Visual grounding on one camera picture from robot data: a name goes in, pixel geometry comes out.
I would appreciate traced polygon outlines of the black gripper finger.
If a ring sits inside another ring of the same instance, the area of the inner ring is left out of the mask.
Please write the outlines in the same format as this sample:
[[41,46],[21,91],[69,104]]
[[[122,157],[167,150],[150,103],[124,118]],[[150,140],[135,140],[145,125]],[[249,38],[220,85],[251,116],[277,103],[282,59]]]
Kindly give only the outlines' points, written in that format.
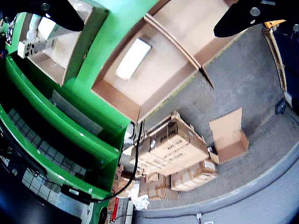
[[0,2],[0,18],[7,24],[11,23],[17,14],[23,12],[49,18],[71,31],[79,32],[84,28],[83,20],[67,0],[2,0]]
[[299,22],[297,0],[239,0],[232,4],[214,27],[216,37],[230,37],[254,25],[285,20]]

